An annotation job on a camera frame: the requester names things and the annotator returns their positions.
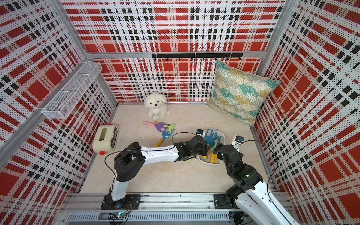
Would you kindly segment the light green rake wooden handle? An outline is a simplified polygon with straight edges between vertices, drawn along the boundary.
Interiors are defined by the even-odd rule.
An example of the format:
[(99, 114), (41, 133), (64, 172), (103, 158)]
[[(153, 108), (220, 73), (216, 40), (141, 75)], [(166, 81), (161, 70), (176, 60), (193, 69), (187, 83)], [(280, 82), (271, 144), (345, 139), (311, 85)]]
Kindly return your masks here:
[(208, 151), (207, 162), (211, 162), (211, 163), (213, 162), (212, 153), (216, 149), (217, 145), (218, 145), (218, 140), (215, 140), (213, 147)]

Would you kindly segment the white plastic storage box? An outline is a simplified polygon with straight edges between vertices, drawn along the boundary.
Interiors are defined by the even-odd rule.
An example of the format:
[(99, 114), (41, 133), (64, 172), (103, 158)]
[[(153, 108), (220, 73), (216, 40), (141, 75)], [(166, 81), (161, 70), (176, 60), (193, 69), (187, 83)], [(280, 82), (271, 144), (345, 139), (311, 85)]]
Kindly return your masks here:
[[(219, 136), (222, 136), (220, 142), (221, 142), (222, 145), (225, 145), (225, 142), (226, 142), (225, 135), (224, 135), (222, 132), (220, 132), (220, 131), (218, 131), (217, 134), (218, 134)], [(222, 160), (220, 160), (220, 159), (218, 159), (219, 164), (217, 164), (217, 165), (211, 164), (210, 162), (207, 162), (207, 156), (198, 156), (197, 159), (198, 159), (201, 163), (203, 163), (203, 164), (205, 164), (205, 165), (208, 165), (208, 166), (212, 166), (212, 167), (217, 167), (217, 166), (220, 166), (220, 165), (224, 164), (224, 162), (223, 162)]]

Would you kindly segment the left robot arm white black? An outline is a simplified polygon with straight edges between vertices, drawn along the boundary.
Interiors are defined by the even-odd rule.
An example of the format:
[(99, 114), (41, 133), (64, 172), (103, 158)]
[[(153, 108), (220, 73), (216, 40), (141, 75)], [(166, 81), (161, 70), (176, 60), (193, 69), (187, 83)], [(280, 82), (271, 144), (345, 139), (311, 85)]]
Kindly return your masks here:
[(114, 158), (115, 182), (111, 188), (111, 200), (125, 198), (130, 180), (141, 168), (159, 162), (187, 161), (198, 155), (206, 156), (210, 147), (202, 136), (194, 136), (189, 141), (178, 142), (166, 147), (143, 147), (134, 142)]

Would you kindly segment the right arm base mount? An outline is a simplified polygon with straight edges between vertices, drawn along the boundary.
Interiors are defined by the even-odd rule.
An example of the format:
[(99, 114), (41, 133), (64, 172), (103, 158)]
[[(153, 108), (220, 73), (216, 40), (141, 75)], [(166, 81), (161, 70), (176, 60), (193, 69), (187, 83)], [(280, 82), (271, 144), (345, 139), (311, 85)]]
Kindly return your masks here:
[(242, 187), (233, 185), (224, 194), (214, 194), (215, 209), (241, 209), (239, 195), (245, 193)]

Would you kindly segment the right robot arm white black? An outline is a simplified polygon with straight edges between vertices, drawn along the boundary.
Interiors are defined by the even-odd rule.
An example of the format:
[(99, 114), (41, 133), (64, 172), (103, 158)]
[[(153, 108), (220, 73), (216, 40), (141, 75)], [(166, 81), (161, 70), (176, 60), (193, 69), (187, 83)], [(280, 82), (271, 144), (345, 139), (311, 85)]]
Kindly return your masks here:
[(231, 144), (219, 149), (227, 174), (234, 185), (226, 200), (248, 214), (258, 225), (297, 225), (295, 218), (268, 189), (257, 170), (242, 161), (243, 155)]

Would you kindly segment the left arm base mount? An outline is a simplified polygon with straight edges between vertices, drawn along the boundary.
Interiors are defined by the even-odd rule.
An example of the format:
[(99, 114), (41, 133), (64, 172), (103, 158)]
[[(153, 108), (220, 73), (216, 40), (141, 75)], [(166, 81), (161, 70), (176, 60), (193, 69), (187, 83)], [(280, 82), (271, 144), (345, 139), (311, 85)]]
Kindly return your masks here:
[(114, 201), (111, 194), (105, 195), (102, 210), (137, 210), (139, 208), (141, 195), (126, 195), (125, 198)]

